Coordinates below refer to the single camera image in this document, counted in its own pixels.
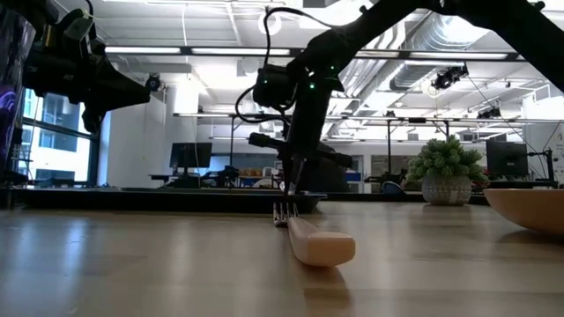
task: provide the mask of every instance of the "wooden table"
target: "wooden table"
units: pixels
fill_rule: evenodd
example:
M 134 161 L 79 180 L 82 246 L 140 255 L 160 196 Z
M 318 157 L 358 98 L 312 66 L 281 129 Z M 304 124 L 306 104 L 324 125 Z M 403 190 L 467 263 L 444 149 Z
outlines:
M 357 255 L 306 268 L 271 219 L 0 213 L 0 316 L 562 316 L 564 245 L 487 207 L 321 203 Z

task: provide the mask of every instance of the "green succulent plant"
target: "green succulent plant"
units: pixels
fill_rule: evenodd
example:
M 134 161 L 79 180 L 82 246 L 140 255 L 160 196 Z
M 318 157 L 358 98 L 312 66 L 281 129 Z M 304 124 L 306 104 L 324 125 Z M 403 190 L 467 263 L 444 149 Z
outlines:
M 476 150 L 465 151 L 460 141 L 450 136 L 448 141 L 432 139 L 409 161 L 408 181 L 425 176 L 468 176 L 472 181 L 486 181 L 484 170 L 476 162 L 482 155 Z

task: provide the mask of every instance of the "monitor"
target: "monitor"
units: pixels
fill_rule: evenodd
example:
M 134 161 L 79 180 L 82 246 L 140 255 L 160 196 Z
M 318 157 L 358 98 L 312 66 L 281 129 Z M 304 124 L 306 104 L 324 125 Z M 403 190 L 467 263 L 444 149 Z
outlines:
M 487 170 L 491 175 L 526 176 L 529 174 L 527 145 L 513 142 L 486 142 Z
M 210 167 L 211 143 L 175 143 L 170 153 L 170 167 Z

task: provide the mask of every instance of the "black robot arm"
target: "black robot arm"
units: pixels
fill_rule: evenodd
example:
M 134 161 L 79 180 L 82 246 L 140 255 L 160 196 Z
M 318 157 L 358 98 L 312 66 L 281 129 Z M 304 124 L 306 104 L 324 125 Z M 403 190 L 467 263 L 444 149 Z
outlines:
M 269 143 L 251 136 L 251 144 L 270 146 L 291 158 L 286 193 L 295 194 L 304 163 L 314 157 L 322 134 L 332 91 L 343 91 L 338 73 L 372 39 L 419 8 L 457 15 L 475 26 L 499 34 L 519 54 L 564 90 L 564 33 L 546 18 L 542 4 L 527 0 L 381 0 L 345 26 L 334 26 L 312 39 L 286 68 L 265 65 L 259 70 L 253 99 L 265 107 L 288 109 L 295 102 L 285 143 Z M 267 19 L 276 11 L 266 15 Z

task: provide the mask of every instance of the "potted plant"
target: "potted plant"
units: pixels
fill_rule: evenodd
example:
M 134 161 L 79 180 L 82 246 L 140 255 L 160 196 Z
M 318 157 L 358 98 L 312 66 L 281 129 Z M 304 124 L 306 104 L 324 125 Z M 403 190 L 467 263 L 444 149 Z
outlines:
M 409 162 L 408 181 L 421 181 L 423 198 L 431 204 L 461 206 L 470 201 L 471 181 L 484 181 L 483 168 L 476 162 L 482 155 L 465 151 L 460 141 L 430 140 Z

